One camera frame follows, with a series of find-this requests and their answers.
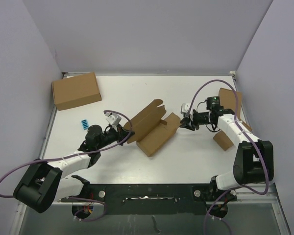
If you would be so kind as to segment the blue plastic rack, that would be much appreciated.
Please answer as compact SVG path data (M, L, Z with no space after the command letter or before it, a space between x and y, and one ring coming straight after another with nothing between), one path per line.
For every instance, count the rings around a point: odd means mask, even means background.
M86 119L83 119L81 121L81 125L82 125L83 130L87 130L89 128L89 123Z

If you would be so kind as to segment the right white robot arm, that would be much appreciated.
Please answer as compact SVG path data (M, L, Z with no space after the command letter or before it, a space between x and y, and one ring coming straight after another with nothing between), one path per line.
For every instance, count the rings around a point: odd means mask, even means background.
M191 105L181 106L181 128L198 130L201 125L219 128L236 146L237 152L232 170L215 177L216 183L208 188L209 196L214 200L221 199L226 190L244 187L259 195L269 190L269 181L273 179L273 145L252 134L238 120L232 109L220 105L218 96L205 100L206 112L190 112Z

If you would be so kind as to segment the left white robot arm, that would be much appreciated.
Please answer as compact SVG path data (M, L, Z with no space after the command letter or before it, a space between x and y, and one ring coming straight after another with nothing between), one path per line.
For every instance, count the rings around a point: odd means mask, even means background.
M13 197L38 213L46 211L54 201L69 196L85 201L90 189L83 185L81 178L74 178L72 174L92 167L103 148L114 142L123 145L134 134L133 130L126 130L119 124L116 127L108 125L105 129L99 125L90 126L73 157L57 161L35 160L14 189Z

